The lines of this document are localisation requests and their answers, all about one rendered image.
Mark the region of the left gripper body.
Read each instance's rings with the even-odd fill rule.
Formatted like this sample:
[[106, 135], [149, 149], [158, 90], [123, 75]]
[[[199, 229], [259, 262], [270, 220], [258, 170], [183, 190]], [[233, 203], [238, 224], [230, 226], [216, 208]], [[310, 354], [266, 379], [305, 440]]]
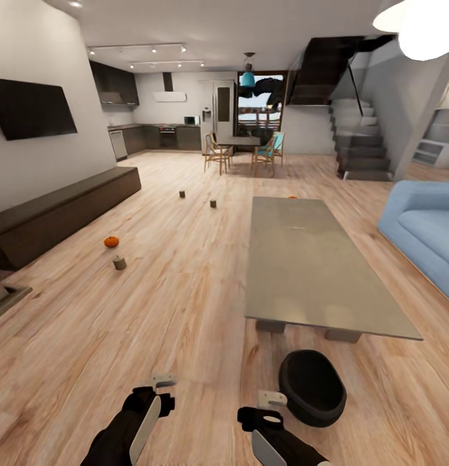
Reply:
[[170, 393], [159, 394], [161, 399], [161, 410], [159, 417], [166, 417], [170, 414]]

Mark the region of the cauldron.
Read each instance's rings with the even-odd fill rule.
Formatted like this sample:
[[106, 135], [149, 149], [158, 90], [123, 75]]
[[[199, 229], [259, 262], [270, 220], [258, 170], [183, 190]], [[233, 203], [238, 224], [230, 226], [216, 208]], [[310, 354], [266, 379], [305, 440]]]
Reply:
[[325, 428], [343, 414], [347, 391], [329, 359], [319, 351], [291, 352], [279, 369], [279, 390], [286, 407], [302, 423]]

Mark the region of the pumpkin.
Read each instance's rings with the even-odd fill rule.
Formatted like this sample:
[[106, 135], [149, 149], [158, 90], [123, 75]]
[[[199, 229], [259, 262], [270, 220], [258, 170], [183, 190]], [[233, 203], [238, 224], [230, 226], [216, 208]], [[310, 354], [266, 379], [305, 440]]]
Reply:
[[109, 236], [105, 241], [104, 244], [108, 247], [116, 247], [119, 244], [119, 239], [114, 236]]

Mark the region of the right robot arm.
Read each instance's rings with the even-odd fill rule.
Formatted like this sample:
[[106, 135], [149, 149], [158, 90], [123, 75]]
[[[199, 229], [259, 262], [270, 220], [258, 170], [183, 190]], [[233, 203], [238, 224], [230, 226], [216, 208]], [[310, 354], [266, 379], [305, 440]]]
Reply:
[[278, 411], [268, 404], [286, 405], [281, 392], [258, 391], [257, 408], [244, 407], [237, 411], [242, 429], [252, 433], [252, 451], [263, 466], [336, 466], [291, 432], [285, 430]]

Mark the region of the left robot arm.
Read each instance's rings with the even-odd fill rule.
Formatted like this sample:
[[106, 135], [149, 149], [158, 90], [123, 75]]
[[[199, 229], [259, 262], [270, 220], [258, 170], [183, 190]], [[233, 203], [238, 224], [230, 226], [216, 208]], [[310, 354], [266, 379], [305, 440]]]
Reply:
[[146, 386], [134, 388], [122, 411], [94, 437], [80, 466], [135, 466], [158, 417], [175, 409], [175, 398], [157, 394], [157, 388], [176, 384], [174, 373], [149, 375]]

